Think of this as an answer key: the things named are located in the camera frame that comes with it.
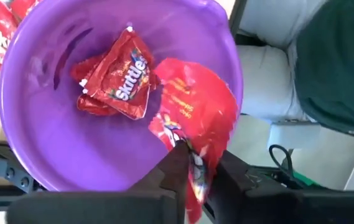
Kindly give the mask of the purple halloween bucket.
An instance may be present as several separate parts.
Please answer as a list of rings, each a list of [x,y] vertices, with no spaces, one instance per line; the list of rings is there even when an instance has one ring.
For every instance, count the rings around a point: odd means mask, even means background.
[[[109,49],[133,26],[157,62],[177,58],[217,73],[235,98],[243,73],[228,14],[215,0],[43,0],[17,28],[0,72],[0,116],[16,157],[48,190],[125,190],[166,154],[147,115],[94,116],[77,109],[74,63]]]

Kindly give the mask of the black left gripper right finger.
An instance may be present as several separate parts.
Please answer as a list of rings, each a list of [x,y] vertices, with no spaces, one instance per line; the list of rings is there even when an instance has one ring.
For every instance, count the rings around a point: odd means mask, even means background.
[[[354,224],[354,191],[300,187],[225,152],[207,199],[213,224]]]

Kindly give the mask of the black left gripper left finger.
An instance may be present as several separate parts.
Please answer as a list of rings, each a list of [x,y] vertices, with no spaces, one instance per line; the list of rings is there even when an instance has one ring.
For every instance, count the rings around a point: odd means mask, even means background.
[[[179,141],[122,192],[39,192],[12,203],[7,224],[184,224],[189,147]]]

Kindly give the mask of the person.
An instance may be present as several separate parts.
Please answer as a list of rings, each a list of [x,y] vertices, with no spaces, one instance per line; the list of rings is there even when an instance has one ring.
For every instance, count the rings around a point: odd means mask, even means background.
[[[247,0],[241,112],[354,136],[354,0]]]

